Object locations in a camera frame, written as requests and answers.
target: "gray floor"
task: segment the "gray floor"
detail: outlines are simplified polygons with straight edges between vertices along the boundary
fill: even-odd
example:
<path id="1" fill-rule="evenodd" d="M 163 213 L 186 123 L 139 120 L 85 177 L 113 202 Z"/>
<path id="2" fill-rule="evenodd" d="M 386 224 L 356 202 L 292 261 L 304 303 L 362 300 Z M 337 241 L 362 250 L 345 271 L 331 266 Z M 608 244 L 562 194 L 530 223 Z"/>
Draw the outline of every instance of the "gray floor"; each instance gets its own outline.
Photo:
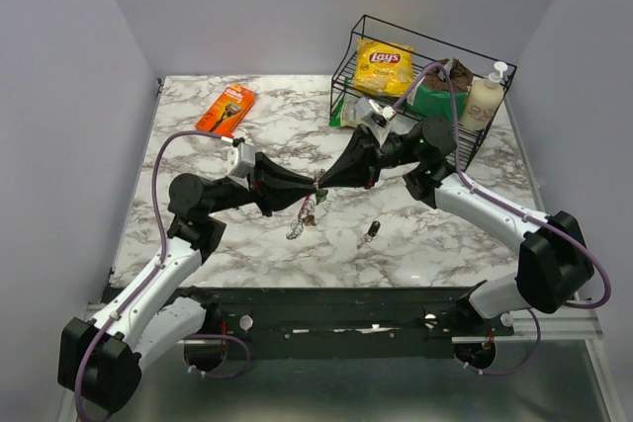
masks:
<path id="1" fill-rule="evenodd" d="M 455 361 L 265 361 L 236 380 L 188 375 L 174 347 L 143 376 L 124 421 L 607 421 L 583 342 L 547 342 L 534 365 L 483 378 Z M 504 343 L 495 367 L 520 362 Z"/>

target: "marble tabletop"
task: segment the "marble tabletop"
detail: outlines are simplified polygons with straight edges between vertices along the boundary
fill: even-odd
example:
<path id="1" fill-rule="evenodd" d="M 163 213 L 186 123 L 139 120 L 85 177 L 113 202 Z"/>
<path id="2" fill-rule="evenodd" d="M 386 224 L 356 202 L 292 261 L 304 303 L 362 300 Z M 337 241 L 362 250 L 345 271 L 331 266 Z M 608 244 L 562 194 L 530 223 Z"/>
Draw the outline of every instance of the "marble tabletop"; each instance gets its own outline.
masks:
<path id="1" fill-rule="evenodd" d="M 166 78 L 138 177 L 111 284 L 127 285 L 159 246 L 150 197 L 158 148 L 173 132 L 193 129 L 224 88 L 240 83 L 257 94 L 235 131 L 271 159 L 305 175 L 327 169 L 344 149 L 350 129 L 328 125 L 327 76 L 172 76 Z M 225 145 L 182 137 L 167 148 L 158 177 L 166 225 L 167 190 L 180 173 L 219 178 L 226 172 Z M 407 287 L 470 286 L 516 270 L 516 258 L 464 219 L 414 201 L 401 176 L 387 170 L 370 191 L 331 190 L 316 207 L 315 226 L 288 240 L 300 203 L 272 217 L 256 205 L 222 211 L 227 224 L 218 250 L 184 286 L 200 287 Z M 468 170 L 483 186 L 534 208 L 530 186 L 506 110 Z M 377 237 L 359 245 L 371 222 Z"/>

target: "yellow lay's chip bag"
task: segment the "yellow lay's chip bag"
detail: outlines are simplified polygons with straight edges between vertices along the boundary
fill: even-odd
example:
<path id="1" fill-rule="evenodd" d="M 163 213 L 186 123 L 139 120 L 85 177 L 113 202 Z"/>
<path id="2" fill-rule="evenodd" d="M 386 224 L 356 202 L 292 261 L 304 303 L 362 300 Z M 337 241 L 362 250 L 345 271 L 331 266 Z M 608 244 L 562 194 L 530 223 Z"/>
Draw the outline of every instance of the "yellow lay's chip bag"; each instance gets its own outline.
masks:
<path id="1" fill-rule="evenodd" d="M 354 87 L 370 94 L 401 96 L 413 82 L 411 51 L 406 44 L 358 41 Z"/>

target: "robotic arm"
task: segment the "robotic arm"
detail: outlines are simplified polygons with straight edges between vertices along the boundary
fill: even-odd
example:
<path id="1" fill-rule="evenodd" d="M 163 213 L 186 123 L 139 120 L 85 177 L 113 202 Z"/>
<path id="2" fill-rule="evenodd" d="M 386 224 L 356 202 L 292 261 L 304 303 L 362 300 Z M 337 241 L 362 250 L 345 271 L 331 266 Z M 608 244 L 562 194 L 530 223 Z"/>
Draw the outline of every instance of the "robotic arm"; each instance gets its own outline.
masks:
<path id="1" fill-rule="evenodd" d="M 428 118 L 407 134 L 390 133 L 381 145 L 366 126 L 356 129 L 342 155 L 317 182 L 272 162 L 242 139 L 233 142 L 229 170 L 219 180 L 192 174 L 178 176 L 169 188 L 174 219 L 167 232 L 167 255 L 160 253 L 110 304 L 85 322 L 71 320 L 63 330 L 58 381 L 74 389 L 79 362 L 97 332 L 114 323 L 90 356 L 81 382 L 82 395 L 110 412 L 120 410 L 134 394 L 142 371 L 179 340 L 217 319 L 215 307 L 178 297 L 164 306 L 178 286 L 217 249 L 225 225 L 210 214 L 256 204 L 266 216 L 320 188 L 370 189 L 383 169 L 417 163 L 405 175 L 414 199 L 457 214 L 497 238 L 518 257 L 518 272 L 480 283 L 455 303 L 451 318 L 469 328 L 510 310 L 534 307 L 556 311 L 593 275 L 593 266 L 556 234 L 529 220 L 534 216 L 584 243 L 576 220 L 565 212 L 554 216 L 524 210 L 523 218 L 469 190 L 446 157 L 456 148 L 452 126 L 443 117 Z M 511 204 L 494 196 L 499 203 Z M 155 274 L 150 286 L 142 284 Z M 118 304 L 136 294 L 121 314 Z"/>

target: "lay's logo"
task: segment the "lay's logo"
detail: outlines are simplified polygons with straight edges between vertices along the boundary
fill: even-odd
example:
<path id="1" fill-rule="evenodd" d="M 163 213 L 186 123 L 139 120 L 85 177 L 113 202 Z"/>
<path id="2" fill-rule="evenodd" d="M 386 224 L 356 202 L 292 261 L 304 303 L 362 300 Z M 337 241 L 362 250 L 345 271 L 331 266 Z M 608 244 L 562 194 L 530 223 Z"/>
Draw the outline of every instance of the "lay's logo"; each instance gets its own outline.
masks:
<path id="1" fill-rule="evenodd" d="M 369 56 L 370 63 L 397 63 L 400 61 L 399 53 L 372 53 Z"/>

